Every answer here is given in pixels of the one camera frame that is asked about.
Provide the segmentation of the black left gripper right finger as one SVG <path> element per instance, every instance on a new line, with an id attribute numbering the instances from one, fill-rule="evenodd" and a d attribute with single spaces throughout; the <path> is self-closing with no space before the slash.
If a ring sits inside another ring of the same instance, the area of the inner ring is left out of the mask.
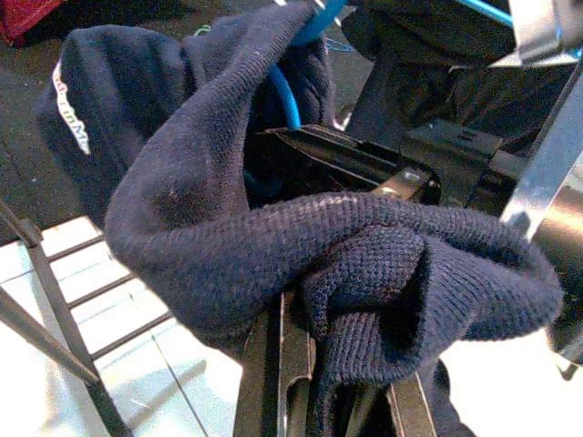
<path id="1" fill-rule="evenodd" d="M 372 385 L 356 389 L 353 406 L 346 424 L 346 436 L 360 436 L 375 404 L 378 390 Z M 432 414 L 424 394 L 419 374 L 391 385 L 384 394 L 397 436 L 437 435 Z"/>

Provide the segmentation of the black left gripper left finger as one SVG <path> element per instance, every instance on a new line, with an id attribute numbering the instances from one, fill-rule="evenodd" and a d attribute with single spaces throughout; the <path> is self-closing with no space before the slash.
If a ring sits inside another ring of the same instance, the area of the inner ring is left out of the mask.
<path id="1" fill-rule="evenodd" d="M 304 436 L 314 341 L 294 290 L 275 298 L 246 341 L 235 436 Z"/>

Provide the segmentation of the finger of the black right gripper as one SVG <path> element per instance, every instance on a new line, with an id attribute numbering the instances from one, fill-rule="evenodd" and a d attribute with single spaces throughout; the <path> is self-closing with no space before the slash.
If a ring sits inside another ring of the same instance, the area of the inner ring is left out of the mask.
<path id="1" fill-rule="evenodd" d="M 363 142 L 317 125 L 307 125 L 296 129 L 270 128 L 262 134 L 276 137 L 284 144 L 312 158 L 345 168 L 350 165 L 358 168 L 399 168 L 401 164 L 398 156 L 395 156 L 395 159 L 384 159 L 361 149 Z"/>
<path id="2" fill-rule="evenodd" d="M 417 203 L 438 203 L 433 170 L 394 152 L 378 155 L 338 145 L 284 145 L 281 177 L 289 194 L 379 191 Z"/>

